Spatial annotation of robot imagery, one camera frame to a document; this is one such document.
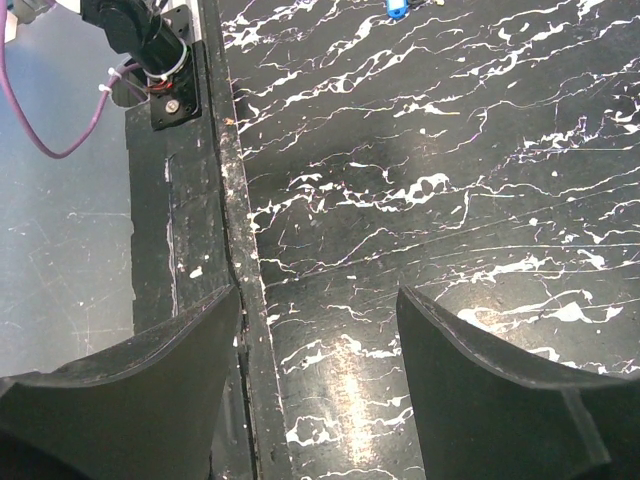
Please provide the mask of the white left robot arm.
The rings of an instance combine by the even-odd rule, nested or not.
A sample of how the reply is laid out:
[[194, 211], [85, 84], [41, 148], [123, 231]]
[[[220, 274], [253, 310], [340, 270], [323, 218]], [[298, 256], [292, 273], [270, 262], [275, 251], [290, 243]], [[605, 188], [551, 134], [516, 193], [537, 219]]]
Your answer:
[[109, 46], [138, 64], [146, 81], [155, 131], [201, 113], [197, 35], [185, 1], [82, 1], [83, 21], [101, 28]]

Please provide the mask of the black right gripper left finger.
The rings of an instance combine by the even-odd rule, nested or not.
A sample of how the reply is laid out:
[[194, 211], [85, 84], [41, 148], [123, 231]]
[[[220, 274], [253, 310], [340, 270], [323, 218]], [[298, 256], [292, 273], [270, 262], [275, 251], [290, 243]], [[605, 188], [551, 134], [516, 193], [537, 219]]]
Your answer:
[[241, 317], [223, 287], [52, 372], [1, 381], [5, 479], [207, 479]]

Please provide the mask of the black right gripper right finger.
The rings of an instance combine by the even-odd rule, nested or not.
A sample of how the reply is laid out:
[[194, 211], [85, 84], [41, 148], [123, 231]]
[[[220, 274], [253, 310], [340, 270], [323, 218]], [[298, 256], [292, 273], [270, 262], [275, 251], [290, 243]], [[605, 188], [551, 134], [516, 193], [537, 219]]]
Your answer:
[[523, 350], [403, 287], [396, 317], [430, 479], [635, 479], [639, 382]]

